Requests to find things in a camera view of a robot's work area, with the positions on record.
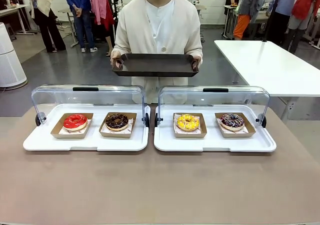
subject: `pink jacket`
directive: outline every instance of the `pink jacket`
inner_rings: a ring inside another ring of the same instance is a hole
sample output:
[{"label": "pink jacket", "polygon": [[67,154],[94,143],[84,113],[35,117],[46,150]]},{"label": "pink jacket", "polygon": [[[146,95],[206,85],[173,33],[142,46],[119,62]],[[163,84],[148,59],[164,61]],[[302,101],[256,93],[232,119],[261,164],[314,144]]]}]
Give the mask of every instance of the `pink jacket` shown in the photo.
[{"label": "pink jacket", "polygon": [[91,0],[92,12],[95,14],[98,25],[101,25],[101,19],[107,17],[107,0]]}]

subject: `transparent lid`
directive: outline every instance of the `transparent lid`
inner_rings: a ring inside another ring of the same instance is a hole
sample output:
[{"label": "transparent lid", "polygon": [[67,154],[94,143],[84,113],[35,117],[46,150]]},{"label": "transparent lid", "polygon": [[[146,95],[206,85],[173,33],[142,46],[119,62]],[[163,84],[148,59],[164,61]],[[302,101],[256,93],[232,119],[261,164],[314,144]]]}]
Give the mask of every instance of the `transparent lid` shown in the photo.
[{"label": "transparent lid", "polygon": [[38,122],[44,124],[47,115],[58,106],[141,106],[145,122],[145,91],[140,86],[113,85],[42,85],[32,91],[32,102]]},{"label": "transparent lid", "polygon": [[194,106],[199,109],[228,105],[234,106],[234,112],[243,106],[249,107],[257,123],[263,125],[269,100],[269,93],[257,86],[165,86],[158,94],[157,120],[160,124],[163,120],[161,112],[166,108],[171,109],[170,105]]}]

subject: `hand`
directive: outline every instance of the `hand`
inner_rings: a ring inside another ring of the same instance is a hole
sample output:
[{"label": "hand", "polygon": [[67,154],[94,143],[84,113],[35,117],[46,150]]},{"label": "hand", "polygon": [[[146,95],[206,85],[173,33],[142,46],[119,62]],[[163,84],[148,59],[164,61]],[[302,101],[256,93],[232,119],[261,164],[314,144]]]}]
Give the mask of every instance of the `hand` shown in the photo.
[{"label": "hand", "polygon": [[119,59],[121,59],[121,53],[117,50],[113,51],[110,56],[111,66],[119,69],[121,67],[121,63],[117,62]]},{"label": "hand", "polygon": [[75,12],[76,12],[76,17],[77,17],[77,18],[80,18],[80,17],[81,17],[81,14],[82,14],[82,8],[76,9]]},{"label": "hand", "polygon": [[201,63],[201,57],[200,56],[193,56],[193,63],[192,63],[192,69],[195,70],[195,69],[198,69],[199,67],[199,64]]}]

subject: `black pants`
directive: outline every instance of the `black pants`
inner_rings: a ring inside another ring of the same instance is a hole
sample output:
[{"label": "black pants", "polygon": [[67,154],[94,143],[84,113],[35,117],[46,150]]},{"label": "black pants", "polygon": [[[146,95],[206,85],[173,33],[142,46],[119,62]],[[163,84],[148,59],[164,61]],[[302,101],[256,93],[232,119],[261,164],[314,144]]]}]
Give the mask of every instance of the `black pants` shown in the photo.
[{"label": "black pants", "polygon": [[298,48],[298,44],[301,40],[301,38],[303,37],[303,35],[305,34],[306,30],[301,30],[301,29],[289,29],[289,33],[287,34],[285,41],[282,45],[282,47],[289,51],[292,54],[295,54]]},{"label": "black pants", "polygon": [[49,16],[44,15],[39,9],[34,9],[34,21],[40,27],[41,36],[48,53],[57,50],[66,50],[66,45],[62,39],[56,25],[54,12],[50,9]]},{"label": "black pants", "polygon": [[267,40],[280,46],[285,39],[290,16],[275,12],[270,23]]}]

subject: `brown table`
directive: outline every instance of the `brown table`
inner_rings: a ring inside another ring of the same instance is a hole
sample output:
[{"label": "brown table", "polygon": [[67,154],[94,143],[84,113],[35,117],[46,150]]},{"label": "brown table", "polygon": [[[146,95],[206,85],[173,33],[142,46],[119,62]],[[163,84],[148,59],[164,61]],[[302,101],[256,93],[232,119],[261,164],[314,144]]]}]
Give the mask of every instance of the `brown table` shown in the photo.
[{"label": "brown table", "polygon": [[23,141],[34,120],[32,108],[0,141],[2,222],[320,221],[320,165],[271,110],[267,129],[277,142],[272,154],[163,153],[152,135],[136,153],[28,152]]}]

